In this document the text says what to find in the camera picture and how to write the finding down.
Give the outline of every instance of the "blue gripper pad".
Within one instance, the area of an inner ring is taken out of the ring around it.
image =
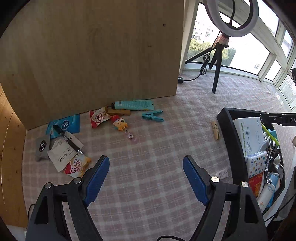
[[[90,205],[91,202],[94,202],[96,200],[101,186],[103,185],[103,182],[105,180],[105,177],[107,176],[107,173],[109,171],[109,167],[109,158],[104,156],[103,161],[101,162],[100,166],[95,170],[94,174],[92,175],[86,186],[86,195],[83,201],[87,207]]]
[[[185,156],[183,158],[183,170],[187,176],[187,179],[194,191],[197,200],[202,202],[206,206],[209,202],[209,198],[206,193],[206,185],[202,181],[200,175],[198,174],[196,168],[193,166],[192,162],[189,160],[188,156]]]

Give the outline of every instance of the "white window frame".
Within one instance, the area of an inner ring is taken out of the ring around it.
[[[180,73],[182,73],[183,70],[200,70],[200,65],[198,64],[187,64],[186,66],[184,66],[191,41],[192,31],[196,19],[199,2],[203,3],[203,0],[184,0],[184,32],[179,71]],[[236,21],[240,25],[243,25],[249,16],[250,7],[243,0],[236,0],[235,4],[236,11],[234,15],[234,21]],[[230,17],[232,14],[232,8],[232,1],[220,0],[218,2],[219,11],[228,17]],[[284,25],[279,20],[278,28],[274,37],[268,29],[268,27],[265,25],[265,23],[260,18],[258,19],[254,29],[251,31],[251,34],[253,34],[267,48],[270,54],[268,55],[258,75],[254,75],[252,76],[252,78],[258,79],[260,80],[260,82],[265,82],[267,84],[274,85],[277,88],[277,92],[282,98],[282,101],[289,106],[288,102],[279,90],[279,87],[287,75],[290,75],[290,77],[292,78],[292,73],[290,69],[296,59],[296,47],[295,44],[292,42],[289,55],[288,57],[285,56],[285,53],[281,48],[281,44],[284,40],[285,31],[286,29]],[[266,79],[265,76],[267,75],[275,60],[279,63],[281,68],[276,77],[274,78],[274,81],[270,81],[269,79]],[[237,74],[237,71],[233,71],[230,68],[225,67],[223,69],[229,71],[229,73]],[[291,109],[291,111],[296,112],[296,107]]]

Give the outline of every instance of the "blue wet wipe pack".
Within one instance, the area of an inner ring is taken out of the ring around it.
[[[46,129],[46,134],[50,134],[50,139],[59,137],[60,135],[53,129],[53,125],[58,125],[63,131],[70,133],[80,132],[80,115],[71,115],[59,120],[51,121]]]

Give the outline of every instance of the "metal clip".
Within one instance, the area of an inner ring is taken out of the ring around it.
[[[157,115],[160,115],[162,112],[163,112],[162,110],[155,110],[155,111],[143,113],[142,117],[147,120],[164,121],[163,118],[157,117]]]

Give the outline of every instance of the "tripod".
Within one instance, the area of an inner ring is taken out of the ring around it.
[[[212,88],[212,92],[215,94],[216,93],[216,88],[217,88],[217,84],[218,84],[218,79],[219,79],[219,74],[220,74],[220,68],[221,68],[221,63],[222,63],[222,51],[224,48],[228,48],[228,45],[224,45],[224,44],[220,44],[219,42],[216,43],[215,47],[212,48],[208,48],[200,53],[198,53],[197,55],[191,57],[190,59],[185,61],[185,64],[188,63],[194,63],[192,62],[193,60],[205,55],[206,53],[210,52],[211,50],[216,50],[214,53],[214,56],[211,60],[211,63],[209,65],[209,69],[212,69],[212,67],[214,66],[214,63],[217,61],[216,64],[216,70],[215,70],[215,77],[214,77],[214,83],[213,83],[213,88]]]

